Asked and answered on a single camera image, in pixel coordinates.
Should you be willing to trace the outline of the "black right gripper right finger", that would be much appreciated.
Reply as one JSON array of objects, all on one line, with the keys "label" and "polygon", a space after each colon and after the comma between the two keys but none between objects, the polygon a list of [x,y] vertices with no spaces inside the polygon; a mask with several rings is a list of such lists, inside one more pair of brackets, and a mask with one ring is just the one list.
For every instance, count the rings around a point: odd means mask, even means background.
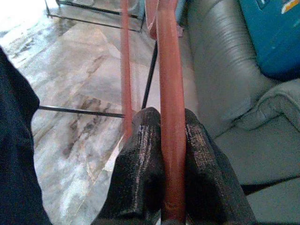
[{"label": "black right gripper right finger", "polygon": [[186,211],[193,225],[253,225],[256,218],[227,158],[189,109]]}]

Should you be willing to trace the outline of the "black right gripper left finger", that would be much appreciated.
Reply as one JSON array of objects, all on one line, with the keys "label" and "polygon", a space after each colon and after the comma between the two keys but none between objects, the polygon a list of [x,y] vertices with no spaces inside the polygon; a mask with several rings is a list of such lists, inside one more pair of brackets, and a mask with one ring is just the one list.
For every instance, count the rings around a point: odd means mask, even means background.
[{"label": "black right gripper left finger", "polygon": [[164,195],[160,114],[148,107],[132,120],[118,154],[105,203],[91,225],[155,225]]}]

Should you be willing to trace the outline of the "pink plastic hanger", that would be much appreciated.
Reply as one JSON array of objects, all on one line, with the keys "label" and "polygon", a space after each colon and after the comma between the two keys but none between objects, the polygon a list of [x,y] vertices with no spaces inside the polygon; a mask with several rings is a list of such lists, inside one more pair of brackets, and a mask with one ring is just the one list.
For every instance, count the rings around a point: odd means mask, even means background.
[{"label": "pink plastic hanger", "polygon": [[146,25],[159,55],[161,150],[165,164],[162,220],[186,221],[185,107],[175,10],[177,0],[144,0]]}]

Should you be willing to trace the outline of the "black metal drying rack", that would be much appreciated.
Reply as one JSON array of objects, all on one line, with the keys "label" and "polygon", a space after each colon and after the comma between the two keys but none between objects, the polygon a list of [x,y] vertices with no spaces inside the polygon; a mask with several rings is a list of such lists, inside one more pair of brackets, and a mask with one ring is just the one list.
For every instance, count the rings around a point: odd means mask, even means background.
[{"label": "black metal drying rack", "polygon": [[[88,6],[88,5],[84,5],[84,4],[74,3],[72,0],[55,0],[55,1],[58,6],[68,5],[68,6],[72,6],[72,7],[96,11],[99,13],[106,13],[106,14],[121,16],[121,12],[118,12],[118,11],[112,11],[109,9],[97,8],[97,7]],[[75,19],[75,18],[71,18],[71,17],[65,17],[65,16],[51,14],[48,6],[46,6],[46,15],[51,18],[57,17],[60,19],[68,19],[68,20],[72,20],[72,21],[90,23],[90,24],[95,24],[95,25],[111,27],[111,28],[117,28],[117,29],[121,28],[118,26],[113,26],[113,25],[108,25],[108,24],[103,24],[103,23],[91,22],[91,21],[80,20],[80,19]],[[157,61],[157,56],[158,56],[158,44],[155,43],[153,54],[152,54],[152,59],[151,59],[150,70],[148,73],[147,84],[146,84],[146,88],[145,88],[145,92],[144,92],[144,96],[143,96],[142,109],[146,108],[146,106],[147,106],[151,82],[152,82],[154,69],[155,69],[155,65],[156,65],[156,61]],[[48,110],[48,111],[56,111],[56,112],[78,113],[78,114],[87,114],[87,115],[96,115],[96,116],[105,116],[105,117],[124,118],[124,115],[121,113],[96,112],[96,111],[89,111],[89,110],[82,110],[82,109],[70,109],[70,108],[62,108],[62,107],[46,106],[46,105],[40,105],[39,109],[40,110]]]}]

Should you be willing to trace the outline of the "dark green sofa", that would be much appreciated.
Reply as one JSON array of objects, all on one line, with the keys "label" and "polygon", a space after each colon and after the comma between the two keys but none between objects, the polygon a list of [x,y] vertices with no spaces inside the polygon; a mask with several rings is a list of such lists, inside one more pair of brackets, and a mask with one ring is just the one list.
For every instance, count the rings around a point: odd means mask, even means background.
[{"label": "dark green sofa", "polygon": [[191,0],[197,119],[227,156],[256,218],[300,225],[300,78],[265,76],[239,0]]}]

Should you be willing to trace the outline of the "navy blue garment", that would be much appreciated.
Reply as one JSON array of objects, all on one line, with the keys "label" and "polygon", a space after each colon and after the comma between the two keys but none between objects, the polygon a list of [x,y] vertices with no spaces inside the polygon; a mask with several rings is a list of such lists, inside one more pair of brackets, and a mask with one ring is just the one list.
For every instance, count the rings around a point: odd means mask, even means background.
[{"label": "navy blue garment", "polygon": [[52,225],[34,168],[39,99],[0,47],[0,225]]}]

